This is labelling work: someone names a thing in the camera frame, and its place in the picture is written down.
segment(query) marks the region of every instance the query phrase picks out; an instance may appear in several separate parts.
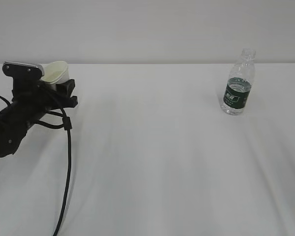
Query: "bottle label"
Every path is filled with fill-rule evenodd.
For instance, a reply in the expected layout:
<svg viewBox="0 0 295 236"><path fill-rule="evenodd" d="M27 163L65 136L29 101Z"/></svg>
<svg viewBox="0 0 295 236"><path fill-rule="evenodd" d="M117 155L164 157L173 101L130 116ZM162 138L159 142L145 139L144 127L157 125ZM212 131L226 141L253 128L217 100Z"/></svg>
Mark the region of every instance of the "bottle label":
<svg viewBox="0 0 295 236"><path fill-rule="evenodd" d="M244 108L249 95L249 92L238 92L230 88L228 85L224 94L223 101L226 105L234 109Z"/></svg>

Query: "plastic bottle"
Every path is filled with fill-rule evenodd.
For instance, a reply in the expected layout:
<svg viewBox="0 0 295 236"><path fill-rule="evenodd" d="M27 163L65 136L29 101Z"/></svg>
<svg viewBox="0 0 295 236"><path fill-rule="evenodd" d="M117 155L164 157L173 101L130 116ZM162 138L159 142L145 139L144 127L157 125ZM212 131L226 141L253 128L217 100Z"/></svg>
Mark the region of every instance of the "plastic bottle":
<svg viewBox="0 0 295 236"><path fill-rule="evenodd" d="M244 48L241 56L231 70L221 108L230 115L240 115L254 82L256 51Z"/></svg>

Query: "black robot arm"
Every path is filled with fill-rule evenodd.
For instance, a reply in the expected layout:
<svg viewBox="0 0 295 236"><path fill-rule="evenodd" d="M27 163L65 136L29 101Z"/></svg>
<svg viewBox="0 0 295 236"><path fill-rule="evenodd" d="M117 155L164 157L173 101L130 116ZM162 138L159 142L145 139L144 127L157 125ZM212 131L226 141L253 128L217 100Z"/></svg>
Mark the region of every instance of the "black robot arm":
<svg viewBox="0 0 295 236"><path fill-rule="evenodd" d="M13 78L13 99L0 111L0 157L14 154L27 131L34 124L49 128L71 129L70 118L51 110L74 108L78 104L76 96L71 96L75 81L68 80L51 89L44 81L41 65L19 62L5 62L2 70L6 76ZM62 117L63 125L53 126L40 119L50 113Z"/></svg>

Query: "plastic cup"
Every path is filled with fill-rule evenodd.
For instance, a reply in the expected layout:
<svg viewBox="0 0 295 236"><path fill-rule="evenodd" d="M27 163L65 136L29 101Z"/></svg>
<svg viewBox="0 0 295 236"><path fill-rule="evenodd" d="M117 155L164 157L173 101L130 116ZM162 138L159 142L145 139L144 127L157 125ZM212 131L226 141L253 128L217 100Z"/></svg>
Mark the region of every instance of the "plastic cup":
<svg viewBox="0 0 295 236"><path fill-rule="evenodd" d="M45 75L41 77L41 80L51 89L57 90L57 84L62 84L70 79L68 68L68 63L65 61L54 61L44 67Z"/></svg>

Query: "white cloth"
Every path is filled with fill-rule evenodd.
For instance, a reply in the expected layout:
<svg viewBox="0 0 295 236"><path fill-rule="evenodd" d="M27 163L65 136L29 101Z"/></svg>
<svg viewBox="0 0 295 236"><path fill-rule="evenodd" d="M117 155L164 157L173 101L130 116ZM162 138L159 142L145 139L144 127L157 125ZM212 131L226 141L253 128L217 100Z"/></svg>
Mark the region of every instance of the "white cloth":
<svg viewBox="0 0 295 236"><path fill-rule="evenodd" d="M295 236L295 64L257 64L238 117L218 103L231 68L70 65L59 235ZM11 89L0 70L0 95ZM38 125L0 159L0 236L52 235L66 170L66 132Z"/></svg>

